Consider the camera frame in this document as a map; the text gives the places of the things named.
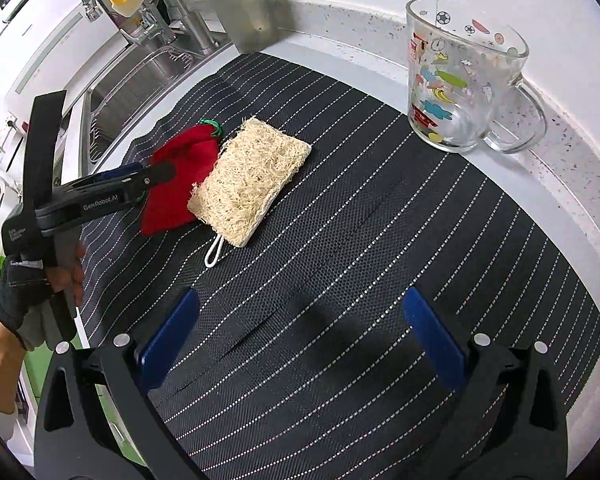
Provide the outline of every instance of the striped black mat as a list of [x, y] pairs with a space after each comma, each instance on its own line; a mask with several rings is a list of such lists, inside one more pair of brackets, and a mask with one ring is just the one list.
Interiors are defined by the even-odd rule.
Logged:
[[585, 287], [512, 199], [462, 156], [421, 142], [395, 109], [249, 54], [197, 84], [125, 163], [148, 161], [201, 118], [234, 134], [251, 116], [313, 151], [247, 247], [225, 246], [208, 270], [209, 227], [146, 238], [140, 208], [83, 233], [92, 346], [121, 332], [145, 341], [183, 286], [198, 290], [198, 325], [151, 397], [210, 478], [408, 478], [456, 398], [403, 321], [411, 285], [498, 343], [544, 340], [571, 407], [600, 355]]

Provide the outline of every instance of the black glove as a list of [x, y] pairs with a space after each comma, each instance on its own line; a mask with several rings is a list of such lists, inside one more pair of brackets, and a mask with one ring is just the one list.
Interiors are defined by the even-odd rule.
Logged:
[[[65, 278], [66, 286], [70, 285], [69, 272]], [[42, 320], [36, 307], [53, 294], [42, 261], [23, 262], [17, 256], [7, 256], [0, 271], [0, 323], [16, 335], [26, 350], [44, 342]]]

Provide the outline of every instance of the human hand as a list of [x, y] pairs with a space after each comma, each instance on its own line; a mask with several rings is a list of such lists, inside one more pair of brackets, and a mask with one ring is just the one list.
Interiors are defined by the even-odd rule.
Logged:
[[50, 267], [43, 269], [42, 262], [21, 261], [16, 256], [8, 256], [0, 272], [0, 323], [16, 335], [22, 346], [32, 350], [42, 344], [38, 329], [31, 332], [31, 326], [37, 327], [38, 322], [30, 323], [27, 317], [27, 336], [18, 331], [23, 327], [25, 316], [32, 307], [42, 304], [56, 292], [72, 288], [76, 305], [82, 304], [82, 281], [84, 272], [80, 258], [85, 255], [84, 247], [79, 244], [75, 250], [74, 265], [71, 269]]

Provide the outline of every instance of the blue gripper pad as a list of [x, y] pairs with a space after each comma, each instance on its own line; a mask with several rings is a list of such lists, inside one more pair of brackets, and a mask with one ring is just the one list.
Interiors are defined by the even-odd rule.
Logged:
[[127, 164], [126, 166], [120, 166], [119, 168], [115, 168], [113, 170], [101, 171], [100, 173], [96, 173], [94, 175], [94, 181], [102, 182], [103, 180], [118, 178], [119, 176], [135, 173], [136, 171], [140, 171], [143, 168], [144, 166], [140, 162], [132, 162], [131, 164]]
[[422, 349], [434, 365], [440, 381], [449, 390], [464, 388], [464, 354], [429, 303], [414, 287], [410, 287], [404, 295], [402, 311]]
[[199, 314], [198, 293], [188, 288], [138, 356], [138, 388], [141, 391], [147, 393], [161, 386]]

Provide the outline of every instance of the kitchen sink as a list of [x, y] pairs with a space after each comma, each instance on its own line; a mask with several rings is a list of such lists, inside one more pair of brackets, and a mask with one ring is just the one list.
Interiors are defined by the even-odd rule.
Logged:
[[166, 45], [130, 46], [86, 92], [80, 174], [96, 171], [106, 154], [205, 59]]

